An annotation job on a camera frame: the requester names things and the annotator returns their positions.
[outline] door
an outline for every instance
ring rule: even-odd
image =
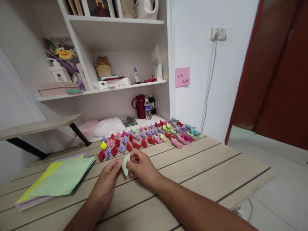
[[[308,0],[301,1],[256,133],[308,150]]]

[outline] tissue box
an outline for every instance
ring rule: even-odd
[[[123,87],[123,86],[128,86],[130,83],[131,82],[129,81],[128,78],[108,80],[108,81],[98,81],[100,89]]]
[[[66,90],[79,89],[78,84],[69,82],[44,83],[38,88],[43,97],[66,95]]]

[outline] water bottle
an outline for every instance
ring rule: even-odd
[[[152,119],[151,104],[149,102],[149,99],[147,99],[147,98],[145,99],[144,109],[145,109],[145,119],[151,120]]]

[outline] tiled floor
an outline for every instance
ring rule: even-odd
[[[308,151],[232,127],[228,146],[272,167],[275,178],[254,193],[250,223],[260,231],[308,230]],[[251,206],[242,203],[245,217]]]

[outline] hand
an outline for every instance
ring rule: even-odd
[[[163,177],[154,167],[148,155],[139,149],[131,151],[131,158],[126,163],[126,167],[131,171],[131,176],[135,173],[152,191],[154,191],[155,184]]]
[[[89,196],[90,200],[100,203],[105,211],[115,191],[116,180],[121,173],[123,158],[116,159],[108,164],[100,173],[100,176]]]

